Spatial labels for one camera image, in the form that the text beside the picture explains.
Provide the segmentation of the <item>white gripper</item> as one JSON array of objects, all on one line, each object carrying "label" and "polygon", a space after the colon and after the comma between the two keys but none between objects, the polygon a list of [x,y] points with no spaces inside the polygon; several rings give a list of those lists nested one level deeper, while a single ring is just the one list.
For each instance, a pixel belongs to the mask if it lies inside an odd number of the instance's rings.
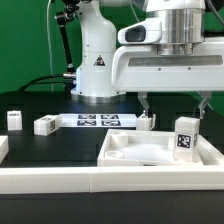
[{"label": "white gripper", "polygon": [[224,42],[196,44],[192,55],[160,56],[155,45],[120,47],[113,58],[112,85],[117,91],[139,92],[146,117],[150,116],[147,92],[199,91],[203,118],[211,91],[224,91]]}]

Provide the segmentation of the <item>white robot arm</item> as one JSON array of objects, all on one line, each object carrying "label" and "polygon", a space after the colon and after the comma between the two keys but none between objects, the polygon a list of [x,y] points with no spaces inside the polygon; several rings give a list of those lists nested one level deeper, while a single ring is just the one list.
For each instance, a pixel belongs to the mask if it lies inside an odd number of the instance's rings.
[{"label": "white robot arm", "polygon": [[[146,19],[117,30],[101,6],[134,3]],[[203,15],[211,0],[92,0],[82,2],[82,63],[74,97],[107,103],[136,92],[145,110],[149,92],[197,92],[200,109],[224,91],[224,37],[205,37]]]}]

